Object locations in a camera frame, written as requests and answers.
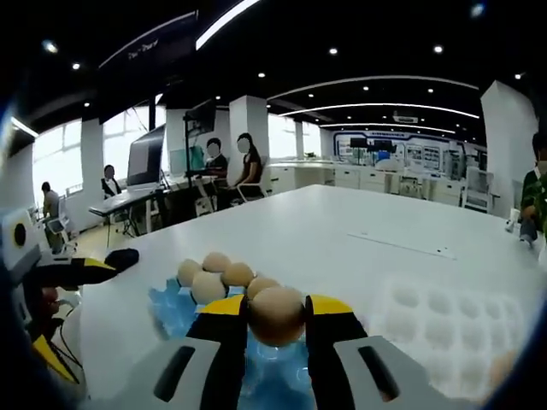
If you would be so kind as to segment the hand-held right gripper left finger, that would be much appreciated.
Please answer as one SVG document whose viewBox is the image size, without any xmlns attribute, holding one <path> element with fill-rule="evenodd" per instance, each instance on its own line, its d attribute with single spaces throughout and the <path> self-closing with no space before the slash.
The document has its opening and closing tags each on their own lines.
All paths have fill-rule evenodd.
<svg viewBox="0 0 547 410">
<path fill-rule="evenodd" d="M 248 300 L 211 302 L 181 339 L 161 343 L 134 367 L 110 409 L 235 409 L 247 347 Z"/>
</svg>

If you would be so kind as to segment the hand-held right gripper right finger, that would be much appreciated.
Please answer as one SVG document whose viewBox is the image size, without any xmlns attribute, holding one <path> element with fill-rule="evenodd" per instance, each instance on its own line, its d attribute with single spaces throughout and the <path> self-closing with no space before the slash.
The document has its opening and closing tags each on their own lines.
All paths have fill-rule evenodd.
<svg viewBox="0 0 547 410">
<path fill-rule="evenodd" d="M 319 409 L 456 409 L 417 361 L 369 336 L 351 307 L 330 296 L 305 299 L 308 370 Z"/>
</svg>

